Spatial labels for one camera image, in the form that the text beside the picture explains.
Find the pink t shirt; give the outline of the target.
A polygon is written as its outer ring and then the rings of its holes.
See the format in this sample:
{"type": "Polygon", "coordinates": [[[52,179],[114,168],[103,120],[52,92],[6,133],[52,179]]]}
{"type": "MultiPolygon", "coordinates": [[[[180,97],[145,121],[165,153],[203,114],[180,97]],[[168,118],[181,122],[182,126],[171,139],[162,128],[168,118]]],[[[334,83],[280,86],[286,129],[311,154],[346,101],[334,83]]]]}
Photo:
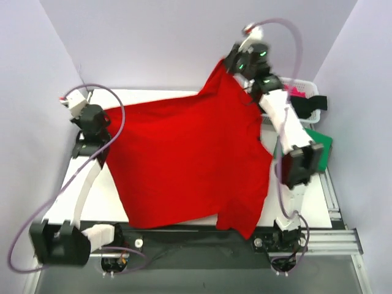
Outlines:
{"type": "Polygon", "coordinates": [[[291,89],[290,95],[293,96],[293,97],[306,98],[306,93],[299,91],[295,86],[291,89]]]}

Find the aluminium frame rail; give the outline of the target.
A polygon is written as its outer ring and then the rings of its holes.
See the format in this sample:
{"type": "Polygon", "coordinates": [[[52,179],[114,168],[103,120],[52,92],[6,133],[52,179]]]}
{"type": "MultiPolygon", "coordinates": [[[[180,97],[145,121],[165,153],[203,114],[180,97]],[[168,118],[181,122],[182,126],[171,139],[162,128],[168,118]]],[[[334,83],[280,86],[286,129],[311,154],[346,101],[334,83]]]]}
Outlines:
{"type": "Polygon", "coordinates": [[[361,255],[363,248],[356,229],[349,230],[341,214],[328,169],[319,174],[332,224],[329,229],[312,229],[307,246],[309,255],[361,255]]]}

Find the white plastic basket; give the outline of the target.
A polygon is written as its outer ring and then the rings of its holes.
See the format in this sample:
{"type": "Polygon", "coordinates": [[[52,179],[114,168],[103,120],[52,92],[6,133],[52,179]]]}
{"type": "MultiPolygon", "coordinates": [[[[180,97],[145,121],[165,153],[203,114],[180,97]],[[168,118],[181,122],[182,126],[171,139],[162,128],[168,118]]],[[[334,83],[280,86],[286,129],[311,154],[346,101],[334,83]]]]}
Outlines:
{"type": "Polygon", "coordinates": [[[293,108],[303,124],[316,124],[326,111],[327,97],[319,94],[317,86],[306,80],[295,80],[290,93],[293,108]]]}

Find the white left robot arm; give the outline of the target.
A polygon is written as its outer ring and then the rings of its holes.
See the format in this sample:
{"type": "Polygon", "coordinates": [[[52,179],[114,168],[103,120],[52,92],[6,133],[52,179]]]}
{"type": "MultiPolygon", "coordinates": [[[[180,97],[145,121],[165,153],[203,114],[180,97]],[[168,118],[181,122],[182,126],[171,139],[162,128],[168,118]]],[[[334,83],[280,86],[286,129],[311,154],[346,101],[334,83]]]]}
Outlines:
{"type": "Polygon", "coordinates": [[[115,231],[114,225],[81,228],[81,213],[87,196],[108,155],[103,147],[111,140],[107,130],[110,120],[101,106],[86,104],[72,122],[80,131],[71,163],[83,163],[85,167],[82,170],[70,168],[69,179],[60,195],[42,220],[30,225],[29,235],[35,254],[43,265],[83,266],[90,254],[101,247],[117,252],[124,244],[124,237],[115,231]]]}

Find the black t shirt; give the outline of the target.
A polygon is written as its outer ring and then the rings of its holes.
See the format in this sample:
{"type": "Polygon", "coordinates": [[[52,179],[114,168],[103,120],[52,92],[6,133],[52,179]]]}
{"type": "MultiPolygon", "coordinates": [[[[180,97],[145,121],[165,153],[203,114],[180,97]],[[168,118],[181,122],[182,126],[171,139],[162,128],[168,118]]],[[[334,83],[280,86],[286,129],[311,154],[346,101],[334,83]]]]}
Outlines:
{"type": "Polygon", "coordinates": [[[327,111],[327,96],[316,95],[310,98],[290,96],[291,105],[299,119],[308,119],[316,110],[327,111]]]}

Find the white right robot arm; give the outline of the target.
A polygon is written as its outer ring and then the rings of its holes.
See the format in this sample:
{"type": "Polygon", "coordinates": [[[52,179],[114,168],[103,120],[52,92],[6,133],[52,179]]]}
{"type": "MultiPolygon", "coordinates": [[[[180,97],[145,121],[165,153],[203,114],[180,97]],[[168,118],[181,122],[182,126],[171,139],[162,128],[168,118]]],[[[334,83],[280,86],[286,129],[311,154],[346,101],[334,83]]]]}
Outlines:
{"type": "Polygon", "coordinates": [[[274,221],[279,229],[271,235],[272,245],[285,250],[301,238],[300,211],[312,176],[317,172],[323,145],[307,134],[290,101],[290,93],[268,64],[268,46],[235,43],[224,65],[227,72],[251,83],[249,94],[269,117],[277,138],[275,175],[280,214],[274,221]]]}

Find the red t shirt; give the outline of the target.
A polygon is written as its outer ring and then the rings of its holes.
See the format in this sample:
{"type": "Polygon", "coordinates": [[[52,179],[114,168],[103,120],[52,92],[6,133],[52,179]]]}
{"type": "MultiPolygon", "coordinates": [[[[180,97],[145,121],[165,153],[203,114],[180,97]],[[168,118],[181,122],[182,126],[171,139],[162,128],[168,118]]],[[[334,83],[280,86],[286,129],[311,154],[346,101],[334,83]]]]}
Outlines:
{"type": "Polygon", "coordinates": [[[223,62],[193,96],[107,110],[107,165],[129,224],[157,228],[217,216],[249,238],[268,194],[262,118],[223,62]]]}

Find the green folded t shirt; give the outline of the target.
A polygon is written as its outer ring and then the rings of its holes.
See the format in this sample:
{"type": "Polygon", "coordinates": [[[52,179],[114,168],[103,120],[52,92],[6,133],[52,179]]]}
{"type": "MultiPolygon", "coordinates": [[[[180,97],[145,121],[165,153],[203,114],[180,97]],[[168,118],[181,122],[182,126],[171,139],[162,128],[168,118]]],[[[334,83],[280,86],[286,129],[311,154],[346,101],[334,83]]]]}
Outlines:
{"type": "Polygon", "coordinates": [[[309,177],[324,172],[332,142],[331,137],[307,128],[302,128],[298,134],[279,131],[273,153],[275,171],[282,177],[309,177]]]}

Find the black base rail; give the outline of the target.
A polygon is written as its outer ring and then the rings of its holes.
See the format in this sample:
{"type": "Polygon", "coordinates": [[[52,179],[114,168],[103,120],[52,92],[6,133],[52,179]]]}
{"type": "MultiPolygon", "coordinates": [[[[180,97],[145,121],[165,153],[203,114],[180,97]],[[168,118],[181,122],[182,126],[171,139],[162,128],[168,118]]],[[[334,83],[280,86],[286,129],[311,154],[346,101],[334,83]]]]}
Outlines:
{"type": "Polygon", "coordinates": [[[282,233],[258,227],[249,239],[212,225],[171,225],[136,229],[116,224],[116,239],[95,251],[91,262],[103,274],[132,270],[256,270],[289,272],[307,251],[301,230],[282,233]]]}

